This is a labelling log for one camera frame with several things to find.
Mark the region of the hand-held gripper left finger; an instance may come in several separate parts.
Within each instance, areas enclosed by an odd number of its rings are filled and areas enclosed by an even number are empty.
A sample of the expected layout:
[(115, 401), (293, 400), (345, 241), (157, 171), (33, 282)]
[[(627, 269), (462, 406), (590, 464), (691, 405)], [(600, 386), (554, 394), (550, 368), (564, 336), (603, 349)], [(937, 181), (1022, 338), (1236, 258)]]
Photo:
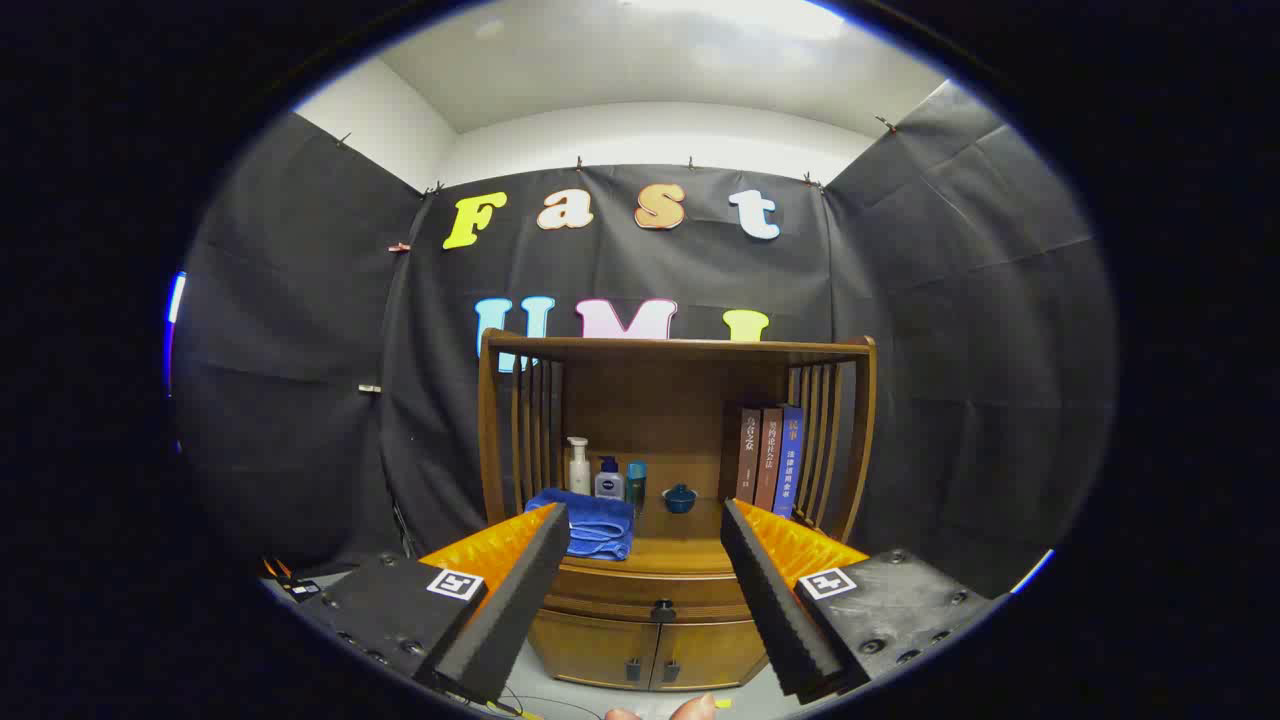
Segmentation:
[(495, 702), (568, 544), (568, 510), (548, 503), (422, 559), (379, 556), (302, 602), (300, 615), (385, 673)]

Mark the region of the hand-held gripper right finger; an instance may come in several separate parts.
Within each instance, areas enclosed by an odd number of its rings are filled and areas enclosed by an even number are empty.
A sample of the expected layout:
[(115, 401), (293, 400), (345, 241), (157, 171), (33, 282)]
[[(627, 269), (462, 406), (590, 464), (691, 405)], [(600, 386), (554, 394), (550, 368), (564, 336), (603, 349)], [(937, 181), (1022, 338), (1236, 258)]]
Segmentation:
[(736, 498), (719, 537), (780, 688), (801, 705), (891, 682), (1009, 602), (913, 551), (863, 553)]

